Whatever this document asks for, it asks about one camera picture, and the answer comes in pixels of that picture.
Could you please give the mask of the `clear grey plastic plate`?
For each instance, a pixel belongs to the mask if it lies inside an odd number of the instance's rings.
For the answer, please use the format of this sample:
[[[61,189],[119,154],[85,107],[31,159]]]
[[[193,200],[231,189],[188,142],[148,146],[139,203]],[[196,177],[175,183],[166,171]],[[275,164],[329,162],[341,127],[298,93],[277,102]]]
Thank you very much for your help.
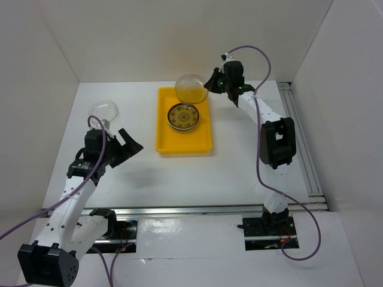
[[[177,99],[185,105],[202,103],[208,97],[208,91],[204,87],[206,81],[196,74],[183,75],[175,83]]]

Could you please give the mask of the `yellow patterned plate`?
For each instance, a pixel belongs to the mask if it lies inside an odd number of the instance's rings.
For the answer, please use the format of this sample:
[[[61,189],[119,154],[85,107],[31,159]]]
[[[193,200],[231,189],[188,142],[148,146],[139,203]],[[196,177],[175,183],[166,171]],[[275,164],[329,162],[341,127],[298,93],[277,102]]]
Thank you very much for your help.
[[[177,132],[189,132],[199,123],[200,114],[194,105],[178,103],[167,114],[170,127]]]

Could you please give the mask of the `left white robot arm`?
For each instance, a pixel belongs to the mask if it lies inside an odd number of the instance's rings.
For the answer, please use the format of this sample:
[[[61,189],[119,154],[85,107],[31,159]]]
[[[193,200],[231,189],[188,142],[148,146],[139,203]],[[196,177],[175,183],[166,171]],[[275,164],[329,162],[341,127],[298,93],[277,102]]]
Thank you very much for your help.
[[[84,147],[69,165],[59,205],[31,244],[23,244],[17,254],[25,281],[45,286],[71,286],[79,263],[100,237],[117,236],[125,224],[118,222],[111,209],[96,208],[82,216],[107,167],[117,167],[139,153],[143,147],[120,129],[125,141],[101,129],[91,129]]]

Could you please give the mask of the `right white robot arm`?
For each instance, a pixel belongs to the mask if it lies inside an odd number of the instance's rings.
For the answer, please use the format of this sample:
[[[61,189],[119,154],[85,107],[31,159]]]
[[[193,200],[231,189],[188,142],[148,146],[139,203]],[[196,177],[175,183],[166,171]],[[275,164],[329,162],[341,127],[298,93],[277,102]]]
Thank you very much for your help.
[[[240,61],[223,57],[223,64],[215,68],[204,87],[211,93],[226,93],[238,108],[257,124],[257,176],[265,171],[269,182],[259,179],[268,189],[261,216],[262,230],[275,234],[288,224],[288,171],[296,155],[294,121],[273,110],[256,89],[245,83],[244,67]]]

